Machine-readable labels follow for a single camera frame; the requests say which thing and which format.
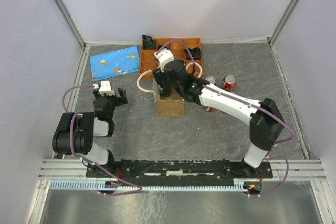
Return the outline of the brown canvas bag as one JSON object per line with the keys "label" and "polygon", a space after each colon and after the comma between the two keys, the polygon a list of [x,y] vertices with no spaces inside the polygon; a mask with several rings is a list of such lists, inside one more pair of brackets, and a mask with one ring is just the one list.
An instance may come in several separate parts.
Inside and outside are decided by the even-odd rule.
{"label": "brown canvas bag", "polygon": [[194,76],[193,73],[190,73],[192,77],[191,84],[187,85],[187,89],[184,95],[179,95],[175,90],[172,91],[172,94],[169,97],[162,97],[160,95],[160,87],[155,82],[153,78],[152,89],[144,89],[140,85],[140,80],[147,74],[152,74],[152,70],[148,70],[142,73],[137,79],[138,89],[146,92],[152,93],[154,95],[154,105],[156,108],[156,115],[163,117],[175,117],[180,118],[184,116],[185,112],[185,101],[192,102],[200,105],[199,96],[202,94],[201,90],[204,84],[208,82],[201,79],[200,77]]}

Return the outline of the purple soda can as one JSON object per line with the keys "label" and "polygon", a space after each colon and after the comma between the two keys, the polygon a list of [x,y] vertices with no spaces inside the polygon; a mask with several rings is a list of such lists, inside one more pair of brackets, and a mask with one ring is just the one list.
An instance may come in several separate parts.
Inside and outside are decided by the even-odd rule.
{"label": "purple soda can", "polygon": [[207,77],[205,77],[205,80],[208,81],[211,84],[216,85],[216,79],[215,79],[214,76],[207,76]]}

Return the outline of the red soda can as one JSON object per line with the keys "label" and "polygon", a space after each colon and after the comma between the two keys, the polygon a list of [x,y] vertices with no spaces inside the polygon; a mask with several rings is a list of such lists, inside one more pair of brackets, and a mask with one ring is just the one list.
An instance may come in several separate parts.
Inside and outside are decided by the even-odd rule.
{"label": "red soda can", "polygon": [[232,92],[236,85],[236,78],[232,74],[228,74],[223,78],[223,90]]}
{"label": "red soda can", "polygon": [[204,109],[207,111],[207,112],[214,112],[215,109],[213,107],[210,107],[210,106],[205,106]]}

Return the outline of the green glass bottle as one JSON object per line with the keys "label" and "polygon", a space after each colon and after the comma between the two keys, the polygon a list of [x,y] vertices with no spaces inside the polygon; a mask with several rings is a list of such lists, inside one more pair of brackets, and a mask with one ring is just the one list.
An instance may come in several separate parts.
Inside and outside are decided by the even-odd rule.
{"label": "green glass bottle", "polygon": [[172,93],[172,88],[164,88],[160,91],[162,97],[169,97]]}

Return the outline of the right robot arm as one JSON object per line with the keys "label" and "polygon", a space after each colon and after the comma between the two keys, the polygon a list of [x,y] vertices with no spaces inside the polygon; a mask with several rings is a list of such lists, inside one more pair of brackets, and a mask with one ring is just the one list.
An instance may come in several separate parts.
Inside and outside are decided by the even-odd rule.
{"label": "right robot arm", "polygon": [[154,80],[163,90],[174,90],[183,100],[208,106],[229,114],[249,126],[250,146],[241,164],[246,177],[254,177],[271,151],[285,122],[272,99],[262,101],[240,97],[209,81],[188,73],[181,60],[173,60],[152,70]]}

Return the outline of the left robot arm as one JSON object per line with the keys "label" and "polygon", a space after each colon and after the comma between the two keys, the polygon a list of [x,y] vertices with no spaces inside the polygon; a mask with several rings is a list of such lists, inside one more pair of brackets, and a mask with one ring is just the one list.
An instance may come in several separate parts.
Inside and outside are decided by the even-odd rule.
{"label": "left robot arm", "polygon": [[128,103],[125,89],[119,88],[118,93],[94,89],[94,111],[78,115],[63,113],[52,138],[54,152],[82,158],[87,162],[88,172],[112,176],[116,171],[112,152],[95,144],[93,139],[113,135],[115,108]]}

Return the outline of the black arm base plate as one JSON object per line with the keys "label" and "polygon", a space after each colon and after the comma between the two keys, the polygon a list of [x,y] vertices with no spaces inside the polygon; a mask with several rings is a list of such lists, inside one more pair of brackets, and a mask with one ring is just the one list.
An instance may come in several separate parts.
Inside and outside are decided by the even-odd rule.
{"label": "black arm base plate", "polygon": [[273,178],[269,162],[252,168],[243,161],[149,161],[109,162],[103,168],[141,187],[232,186],[234,179]]}

